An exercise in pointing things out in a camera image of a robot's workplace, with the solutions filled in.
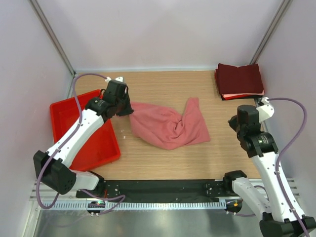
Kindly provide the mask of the pink t shirt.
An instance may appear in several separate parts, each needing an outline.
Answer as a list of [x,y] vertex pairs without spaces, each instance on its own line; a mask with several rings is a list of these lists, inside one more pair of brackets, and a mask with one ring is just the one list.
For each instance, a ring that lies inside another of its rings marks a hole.
[[190,97],[183,114],[166,106],[142,102],[131,103],[129,116],[134,136],[165,150],[211,141],[199,99]]

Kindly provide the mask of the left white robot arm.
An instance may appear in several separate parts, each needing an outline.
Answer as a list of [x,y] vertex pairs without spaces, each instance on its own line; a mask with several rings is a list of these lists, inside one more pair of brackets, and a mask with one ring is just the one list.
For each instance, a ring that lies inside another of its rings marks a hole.
[[100,197],[105,190],[100,175],[71,170],[75,156],[87,140],[113,116],[133,113],[128,86],[122,77],[106,79],[108,84],[102,97],[93,97],[79,118],[66,134],[46,152],[34,154],[34,167],[38,181],[64,195],[70,190],[87,190],[93,197]]

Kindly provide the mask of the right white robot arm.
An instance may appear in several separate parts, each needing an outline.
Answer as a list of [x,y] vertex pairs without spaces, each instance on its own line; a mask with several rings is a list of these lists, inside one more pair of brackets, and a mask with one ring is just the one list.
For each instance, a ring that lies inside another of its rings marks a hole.
[[222,189],[227,195],[237,194],[259,220],[264,237],[303,237],[315,230],[316,221],[306,216],[287,182],[278,160],[279,152],[273,136],[261,130],[261,122],[274,114],[270,104],[260,107],[241,105],[229,120],[240,146],[246,151],[261,175],[266,196],[262,195],[240,170],[225,173]]

